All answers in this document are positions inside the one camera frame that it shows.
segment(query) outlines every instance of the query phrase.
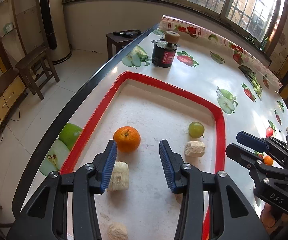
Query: black table edge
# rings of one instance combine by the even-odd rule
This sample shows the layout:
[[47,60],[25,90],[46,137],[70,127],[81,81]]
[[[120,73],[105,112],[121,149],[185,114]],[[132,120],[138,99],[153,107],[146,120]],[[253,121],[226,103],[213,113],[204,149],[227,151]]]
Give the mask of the black table edge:
[[52,122],[51,126],[47,129],[43,138],[34,150],[30,160],[28,161],[25,170],[20,178],[17,189],[12,201],[12,211],[15,219],[19,216],[22,205],[27,196],[28,190],[33,182],[33,179],[41,166],[41,163],[51,148],[57,136],[64,128],[65,124],[69,121],[75,111],[79,108],[82,102],[92,92],[92,90],[99,84],[99,82],[106,76],[106,74],[113,69],[118,62],[122,60],[137,44],[139,44],[144,38],[146,38],[152,31],[158,28],[159,24],[154,25],[148,29],[121,51],[119,51],[114,57],[107,61],[95,74],[93,74],[89,80],[76,92],[71,100],[62,109],[59,115]]

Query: fruit print tablecloth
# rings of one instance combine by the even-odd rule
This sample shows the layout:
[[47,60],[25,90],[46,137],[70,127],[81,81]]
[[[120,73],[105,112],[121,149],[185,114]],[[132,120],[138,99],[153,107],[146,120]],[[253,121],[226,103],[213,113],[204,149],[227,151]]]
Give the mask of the fruit print tablecloth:
[[[167,30],[180,34],[180,47],[170,68],[155,67],[151,63],[152,41],[162,38]],[[66,135],[55,141],[47,155],[49,157],[45,157],[40,167],[41,172],[35,177],[27,199],[45,178],[43,174],[54,168],[60,169],[72,140],[77,138],[76,134],[85,126],[116,78],[125,71],[151,76],[221,107],[225,119],[226,144],[237,143],[236,134],[241,130],[260,138],[265,137],[268,127],[273,128],[276,138],[286,141],[288,109],[277,92],[281,84],[273,73],[243,48],[209,30],[168,16],[162,17],[158,29],[140,43],[130,46],[134,49],[103,78],[73,114],[69,123],[80,129],[69,125]],[[260,214],[263,205],[254,198],[254,183],[248,170],[226,158],[225,171]]]

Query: cylindrical sponge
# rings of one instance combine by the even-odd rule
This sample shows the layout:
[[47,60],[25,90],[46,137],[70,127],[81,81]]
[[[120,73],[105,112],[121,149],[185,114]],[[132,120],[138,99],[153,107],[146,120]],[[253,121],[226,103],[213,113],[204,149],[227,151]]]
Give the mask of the cylindrical sponge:
[[191,157],[202,157],[205,153],[205,143],[190,141],[185,146],[185,155]]
[[129,180],[128,164],[124,162],[115,162],[107,190],[116,191],[128,189]]
[[167,31],[164,39],[169,43],[176,44],[179,41],[179,34],[173,31]]
[[127,228],[121,223],[112,223],[107,232],[108,236],[112,240],[126,240],[127,236]]

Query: human hand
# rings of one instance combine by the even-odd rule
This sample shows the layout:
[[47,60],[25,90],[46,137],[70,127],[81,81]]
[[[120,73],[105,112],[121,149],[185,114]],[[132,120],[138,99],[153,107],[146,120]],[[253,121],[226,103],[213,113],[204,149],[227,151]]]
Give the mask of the human hand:
[[276,221],[274,216],[271,214],[271,205],[265,203],[260,219],[264,224],[264,227],[267,230],[268,234],[271,234],[279,226],[283,226],[285,223],[288,222],[288,215],[283,213],[280,220]]

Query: white tiled floor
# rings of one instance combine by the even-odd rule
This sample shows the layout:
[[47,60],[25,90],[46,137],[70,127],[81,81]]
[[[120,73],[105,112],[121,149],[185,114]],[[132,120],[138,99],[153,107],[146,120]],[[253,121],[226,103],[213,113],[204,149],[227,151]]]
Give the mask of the white tiled floor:
[[[17,184],[37,144],[72,96],[107,61],[107,56],[73,50],[65,62],[55,65],[60,81],[49,81],[44,99],[31,93],[20,104],[20,120],[9,121],[0,143],[0,223],[12,223],[12,200]],[[12,119],[19,117],[16,111]]]

